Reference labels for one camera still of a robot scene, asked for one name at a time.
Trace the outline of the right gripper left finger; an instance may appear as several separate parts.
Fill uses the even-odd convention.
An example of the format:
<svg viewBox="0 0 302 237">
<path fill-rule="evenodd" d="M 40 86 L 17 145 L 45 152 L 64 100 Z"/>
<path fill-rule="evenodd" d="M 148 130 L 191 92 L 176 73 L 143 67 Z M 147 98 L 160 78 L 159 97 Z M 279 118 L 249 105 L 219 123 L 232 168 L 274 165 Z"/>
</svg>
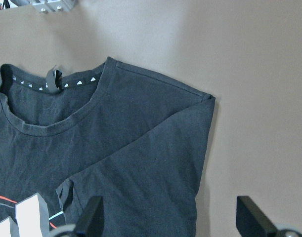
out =
<svg viewBox="0 0 302 237">
<path fill-rule="evenodd" d="M 104 230 L 103 197 L 93 196 L 77 221 L 74 234 L 77 237 L 101 237 Z"/>
</svg>

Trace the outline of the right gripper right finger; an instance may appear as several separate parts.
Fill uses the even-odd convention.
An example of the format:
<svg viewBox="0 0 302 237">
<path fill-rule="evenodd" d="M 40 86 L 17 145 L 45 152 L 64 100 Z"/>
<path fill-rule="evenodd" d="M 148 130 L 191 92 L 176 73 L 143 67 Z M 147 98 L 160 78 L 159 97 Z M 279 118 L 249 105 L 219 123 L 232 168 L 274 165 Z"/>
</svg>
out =
<svg viewBox="0 0 302 237">
<path fill-rule="evenodd" d="M 242 237 L 274 237 L 278 232 L 249 196 L 237 196 L 236 228 Z"/>
</svg>

